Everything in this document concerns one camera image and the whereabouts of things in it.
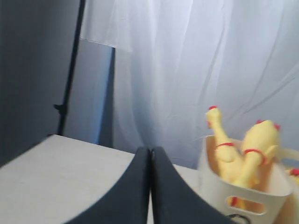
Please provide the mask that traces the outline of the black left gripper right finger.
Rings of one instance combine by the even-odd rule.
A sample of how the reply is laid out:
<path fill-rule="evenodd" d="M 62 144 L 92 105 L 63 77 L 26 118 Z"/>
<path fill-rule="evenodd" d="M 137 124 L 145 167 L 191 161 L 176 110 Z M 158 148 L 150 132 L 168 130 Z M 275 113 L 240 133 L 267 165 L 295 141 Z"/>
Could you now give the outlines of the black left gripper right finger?
<path fill-rule="evenodd" d="M 151 150 L 151 198 L 155 224 L 233 224 L 183 180 L 162 147 Z"/>

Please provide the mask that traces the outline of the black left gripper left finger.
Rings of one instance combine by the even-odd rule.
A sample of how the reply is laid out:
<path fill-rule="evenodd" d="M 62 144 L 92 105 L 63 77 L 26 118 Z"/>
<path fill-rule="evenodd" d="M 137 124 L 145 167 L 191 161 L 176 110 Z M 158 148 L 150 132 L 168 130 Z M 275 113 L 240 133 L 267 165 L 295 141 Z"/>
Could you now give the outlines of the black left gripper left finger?
<path fill-rule="evenodd" d="M 131 163 L 114 186 L 69 224 L 145 224 L 151 183 L 151 154 L 137 149 Z"/>

